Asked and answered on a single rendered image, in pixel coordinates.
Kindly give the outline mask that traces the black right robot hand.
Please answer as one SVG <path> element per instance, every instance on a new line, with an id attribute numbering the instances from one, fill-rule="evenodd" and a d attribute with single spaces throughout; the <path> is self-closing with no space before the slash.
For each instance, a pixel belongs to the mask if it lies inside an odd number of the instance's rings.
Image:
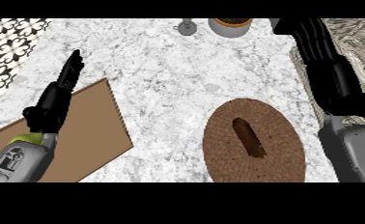
<path id="1" fill-rule="evenodd" d="M 300 19 L 293 28 L 293 36 L 320 107 L 337 116 L 365 117 L 365 93 L 358 76 L 349 60 L 337 51 L 322 20 Z"/>

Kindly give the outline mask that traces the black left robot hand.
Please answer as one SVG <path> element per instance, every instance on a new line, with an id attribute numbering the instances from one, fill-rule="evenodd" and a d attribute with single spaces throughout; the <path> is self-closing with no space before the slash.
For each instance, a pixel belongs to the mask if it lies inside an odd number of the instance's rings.
<path id="1" fill-rule="evenodd" d="M 22 110 L 31 132 L 58 133 L 68 113 L 71 93 L 85 68 L 80 50 L 76 49 L 61 69 L 61 75 L 42 94 L 34 106 Z"/>

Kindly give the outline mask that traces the beige wicker basket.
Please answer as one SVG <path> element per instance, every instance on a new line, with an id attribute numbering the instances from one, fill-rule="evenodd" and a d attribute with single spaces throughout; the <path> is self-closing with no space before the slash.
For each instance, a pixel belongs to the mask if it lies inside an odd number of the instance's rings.
<path id="1" fill-rule="evenodd" d="M 352 64 L 361 89 L 365 93 L 365 18 L 324 18 L 322 21 L 330 30 L 337 51 L 346 56 L 346 59 Z M 305 84 L 305 91 L 311 106 L 314 108 L 317 121 L 318 124 L 324 126 L 324 110 L 314 99 L 309 79 L 305 71 L 305 61 L 296 45 L 291 48 L 290 55 L 302 82 Z"/>

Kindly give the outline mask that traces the round brown woven placemat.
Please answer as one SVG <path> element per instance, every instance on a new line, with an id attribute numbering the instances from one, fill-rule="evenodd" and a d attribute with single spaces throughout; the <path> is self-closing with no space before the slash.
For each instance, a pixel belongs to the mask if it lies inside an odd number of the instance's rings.
<path id="1" fill-rule="evenodd" d="M 260 139 L 265 158 L 249 156 L 232 128 L 244 119 Z M 215 111 L 204 130 L 204 160 L 215 182 L 303 182 L 303 143 L 281 112 L 265 102 L 238 98 Z"/>

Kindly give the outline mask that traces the tan wooden cutting board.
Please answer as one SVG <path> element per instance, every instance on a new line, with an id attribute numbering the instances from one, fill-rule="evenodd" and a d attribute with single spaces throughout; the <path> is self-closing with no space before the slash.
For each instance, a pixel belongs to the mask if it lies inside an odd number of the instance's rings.
<path id="1" fill-rule="evenodd" d="M 104 78 L 71 97 L 55 159 L 42 182 L 80 182 L 133 148 L 117 101 Z"/>

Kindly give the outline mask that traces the grey pot with orange rim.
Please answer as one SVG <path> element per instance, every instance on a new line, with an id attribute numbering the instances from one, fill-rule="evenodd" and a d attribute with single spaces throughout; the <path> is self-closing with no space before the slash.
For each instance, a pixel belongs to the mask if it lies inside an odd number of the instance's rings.
<path id="1" fill-rule="evenodd" d="M 253 23 L 252 18 L 232 18 L 229 22 L 220 18 L 210 18 L 209 25 L 218 35 L 234 39 L 244 36 Z"/>

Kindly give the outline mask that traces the small grey candlestick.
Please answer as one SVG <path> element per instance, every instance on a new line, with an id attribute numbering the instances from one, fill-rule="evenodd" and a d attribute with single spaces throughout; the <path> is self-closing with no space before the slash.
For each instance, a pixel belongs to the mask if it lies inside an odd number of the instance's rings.
<path id="1" fill-rule="evenodd" d="M 197 32 L 197 24 L 194 23 L 191 18 L 185 18 L 181 24 L 175 26 L 175 29 L 184 36 L 191 36 Z"/>

